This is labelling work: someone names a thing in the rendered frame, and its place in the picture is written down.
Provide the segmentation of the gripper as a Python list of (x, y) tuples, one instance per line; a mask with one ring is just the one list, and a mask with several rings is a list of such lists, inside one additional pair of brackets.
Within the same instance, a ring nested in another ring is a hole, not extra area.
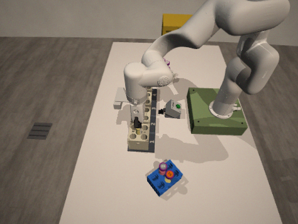
[(144, 117), (145, 117), (144, 104), (145, 104), (145, 101), (143, 103), (137, 104), (137, 106), (134, 106), (130, 102), (131, 120), (132, 120), (132, 122), (134, 122), (134, 127), (135, 128), (141, 128), (141, 123), (144, 122)]

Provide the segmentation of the blue tube rack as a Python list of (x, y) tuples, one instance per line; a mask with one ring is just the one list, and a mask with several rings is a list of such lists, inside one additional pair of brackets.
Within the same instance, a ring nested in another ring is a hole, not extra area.
[(174, 172), (174, 178), (170, 183), (165, 181), (165, 174), (160, 175), (158, 173), (159, 168), (147, 176), (148, 183), (153, 188), (153, 190), (157, 193), (158, 196), (161, 196), (163, 192), (167, 191), (169, 188), (171, 188), (172, 185), (174, 185), (182, 178), (181, 172), (171, 160), (168, 160), (166, 164), (167, 164), (167, 170), (170, 169)]

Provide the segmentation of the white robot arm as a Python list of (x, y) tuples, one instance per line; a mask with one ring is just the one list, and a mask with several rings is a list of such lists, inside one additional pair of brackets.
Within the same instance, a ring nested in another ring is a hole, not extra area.
[(126, 90), (118, 87), (114, 109), (121, 109), (123, 102), (137, 106), (147, 99), (147, 87), (170, 84), (173, 74), (162, 57), (177, 47), (201, 48), (221, 28), (229, 35), (240, 36), (238, 57), (227, 64), (209, 111), (219, 119), (231, 117), (232, 111), (241, 110), (235, 102), (242, 90), (250, 95), (258, 93), (275, 70), (279, 53), (267, 43), (267, 37), (270, 29), (286, 19), (289, 10), (288, 0), (207, 0), (182, 27), (157, 38), (141, 63), (125, 66)]

